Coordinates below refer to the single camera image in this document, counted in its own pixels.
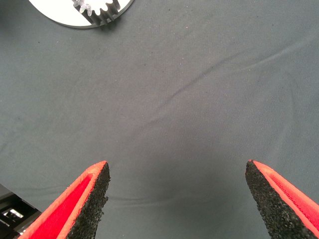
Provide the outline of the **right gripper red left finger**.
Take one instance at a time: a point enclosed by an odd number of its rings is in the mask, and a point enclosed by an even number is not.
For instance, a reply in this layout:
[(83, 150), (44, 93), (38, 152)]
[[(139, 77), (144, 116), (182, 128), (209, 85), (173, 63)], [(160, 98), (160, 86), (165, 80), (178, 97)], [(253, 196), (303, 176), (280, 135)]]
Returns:
[(87, 168), (20, 235), (21, 239), (94, 239), (110, 182), (109, 165)]

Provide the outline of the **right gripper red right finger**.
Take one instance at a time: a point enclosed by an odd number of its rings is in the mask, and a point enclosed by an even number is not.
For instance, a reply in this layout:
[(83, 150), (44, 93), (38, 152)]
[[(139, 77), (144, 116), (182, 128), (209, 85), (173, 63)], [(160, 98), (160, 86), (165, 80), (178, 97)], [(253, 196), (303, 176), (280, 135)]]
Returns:
[(249, 160), (245, 178), (273, 239), (317, 239), (319, 205), (271, 167)]

